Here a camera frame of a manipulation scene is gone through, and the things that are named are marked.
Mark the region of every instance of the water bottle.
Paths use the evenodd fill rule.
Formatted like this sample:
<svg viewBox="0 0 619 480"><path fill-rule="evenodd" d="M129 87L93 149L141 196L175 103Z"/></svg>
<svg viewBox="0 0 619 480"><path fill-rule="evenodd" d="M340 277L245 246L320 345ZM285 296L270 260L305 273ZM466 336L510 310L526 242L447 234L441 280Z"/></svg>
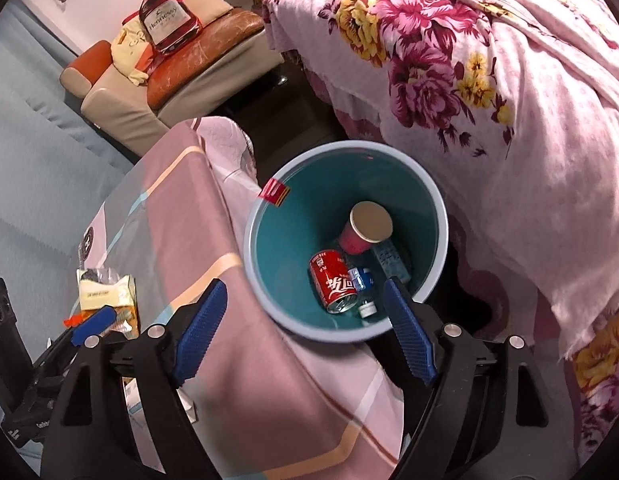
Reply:
<svg viewBox="0 0 619 480"><path fill-rule="evenodd" d="M367 267L352 267L349 269L352 285L358 294L358 314L361 318L376 314L376 304L374 303L374 278L371 270Z"/></svg>

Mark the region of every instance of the blue label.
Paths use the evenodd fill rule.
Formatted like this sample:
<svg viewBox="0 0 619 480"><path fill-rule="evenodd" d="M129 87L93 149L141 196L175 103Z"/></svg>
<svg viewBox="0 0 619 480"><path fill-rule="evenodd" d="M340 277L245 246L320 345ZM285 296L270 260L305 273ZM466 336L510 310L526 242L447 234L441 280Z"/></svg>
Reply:
<svg viewBox="0 0 619 480"><path fill-rule="evenodd" d="M371 276L371 272L369 269L363 269L361 267L354 267L353 269L349 269L350 279L352 280L353 288L356 289L356 292L361 292L362 290L371 290L374 286L374 279Z"/></svg>

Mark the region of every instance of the pink sheet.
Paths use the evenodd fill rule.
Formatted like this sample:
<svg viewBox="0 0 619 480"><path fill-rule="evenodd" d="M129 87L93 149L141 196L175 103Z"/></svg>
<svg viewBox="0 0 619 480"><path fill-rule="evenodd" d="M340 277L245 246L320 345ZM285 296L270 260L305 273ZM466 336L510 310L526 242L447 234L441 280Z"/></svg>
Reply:
<svg viewBox="0 0 619 480"><path fill-rule="evenodd" d="M559 358L619 316L619 26L609 9L265 0L264 10L272 46L298 51L351 137L397 147L432 174L461 285L493 307L484 335L536 344L585 460L618 414L619 387L613 402L600 389L619 384L619 337L604 338L612 353L599 344L579 354L580 365Z"/></svg>
<svg viewBox="0 0 619 480"><path fill-rule="evenodd" d="M135 277L143 330L167 322L211 279L227 285L227 313L183 386L223 478L388 478L401 445L401 391L365 346L295 338L254 297L238 248L259 192L249 139L234 122L177 124L88 227L86 266ZM148 430L133 429L143 462L160 469Z"/></svg>

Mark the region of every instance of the red can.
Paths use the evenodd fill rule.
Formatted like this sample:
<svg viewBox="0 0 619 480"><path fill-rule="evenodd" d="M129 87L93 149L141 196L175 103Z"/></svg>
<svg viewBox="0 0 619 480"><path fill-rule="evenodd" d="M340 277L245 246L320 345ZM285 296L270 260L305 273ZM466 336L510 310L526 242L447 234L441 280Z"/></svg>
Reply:
<svg viewBox="0 0 619 480"><path fill-rule="evenodd" d="M309 260L309 273L323 306L330 314L340 314L356 305L356 289L341 253L327 249Z"/></svg>

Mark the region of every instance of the orange cushion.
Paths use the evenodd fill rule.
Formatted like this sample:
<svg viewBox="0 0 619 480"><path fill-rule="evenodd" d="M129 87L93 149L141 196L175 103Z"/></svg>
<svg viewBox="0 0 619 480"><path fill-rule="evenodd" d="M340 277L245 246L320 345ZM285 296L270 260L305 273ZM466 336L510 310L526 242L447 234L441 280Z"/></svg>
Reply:
<svg viewBox="0 0 619 480"><path fill-rule="evenodd" d="M150 108L160 108L174 93L237 44L264 28L265 23L259 15L243 9L233 9L211 22L190 43L163 61L150 76Z"/></svg>
<svg viewBox="0 0 619 480"><path fill-rule="evenodd" d="M111 64L111 45L109 41L101 40L94 43L83 54L78 56L67 68L75 68L85 76L91 84L94 84Z"/></svg>

